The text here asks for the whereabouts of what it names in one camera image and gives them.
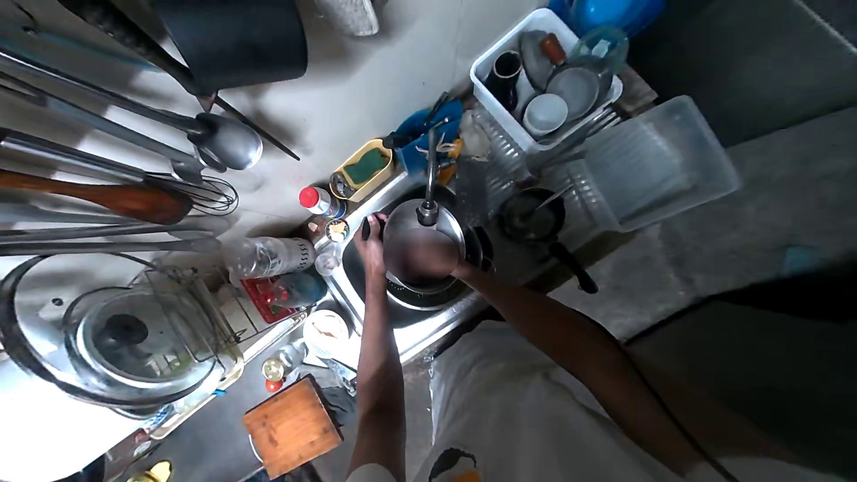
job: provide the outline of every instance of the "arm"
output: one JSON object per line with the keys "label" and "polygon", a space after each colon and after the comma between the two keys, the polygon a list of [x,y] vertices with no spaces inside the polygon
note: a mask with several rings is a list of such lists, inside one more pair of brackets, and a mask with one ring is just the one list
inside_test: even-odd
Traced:
{"label": "arm", "polygon": [[[377,214],[382,219],[386,216]],[[366,312],[357,368],[357,442],[348,474],[358,467],[382,465],[398,482],[405,480],[405,382],[393,327],[387,318],[387,268],[379,224],[367,218],[369,239],[358,230],[354,242],[366,268]]]}
{"label": "arm", "polygon": [[530,343],[586,385],[628,437],[673,472],[685,474],[702,461],[603,327],[547,296],[505,286],[467,263],[459,264],[452,274],[482,294]]}

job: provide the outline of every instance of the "cup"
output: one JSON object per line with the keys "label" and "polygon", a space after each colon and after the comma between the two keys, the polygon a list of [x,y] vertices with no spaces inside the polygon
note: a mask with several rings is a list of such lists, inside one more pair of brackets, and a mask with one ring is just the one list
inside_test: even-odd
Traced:
{"label": "cup", "polygon": [[546,136],[565,123],[568,105],[555,93],[537,95],[524,109],[524,128],[533,137]]}
{"label": "cup", "polygon": [[518,106],[518,77],[523,68],[519,53],[505,51],[494,60],[491,72],[485,80],[485,87],[509,112]]}

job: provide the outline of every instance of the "sponge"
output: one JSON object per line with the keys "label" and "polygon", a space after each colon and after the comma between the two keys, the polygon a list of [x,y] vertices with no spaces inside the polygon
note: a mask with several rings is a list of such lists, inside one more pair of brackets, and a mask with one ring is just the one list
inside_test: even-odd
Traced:
{"label": "sponge", "polygon": [[360,158],[356,164],[345,167],[345,174],[351,178],[351,182],[357,187],[369,181],[378,171],[387,167],[387,162],[381,156],[381,151],[373,148]]}

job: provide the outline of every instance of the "faucet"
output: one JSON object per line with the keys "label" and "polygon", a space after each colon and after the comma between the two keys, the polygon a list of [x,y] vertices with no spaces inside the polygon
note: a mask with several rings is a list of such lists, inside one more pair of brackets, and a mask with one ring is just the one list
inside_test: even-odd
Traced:
{"label": "faucet", "polygon": [[437,224],[437,215],[439,211],[439,207],[437,201],[434,200],[434,185],[437,183],[437,128],[443,124],[446,124],[451,119],[449,117],[442,118],[439,122],[435,123],[431,127],[428,128],[428,156],[426,160],[428,161],[428,168],[426,169],[426,173],[428,174],[428,182],[426,183],[426,196],[423,199],[423,202],[417,207],[417,221],[422,226],[431,227]]}

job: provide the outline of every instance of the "wooden cutting board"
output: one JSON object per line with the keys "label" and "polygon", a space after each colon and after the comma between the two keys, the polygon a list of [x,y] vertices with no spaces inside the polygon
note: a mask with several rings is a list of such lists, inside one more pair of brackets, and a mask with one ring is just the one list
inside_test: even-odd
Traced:
{"label": "wooden cutting board", "polygon": [[343,440],[312,376],[251,408],[243,421],[270,479],[335,449]]}

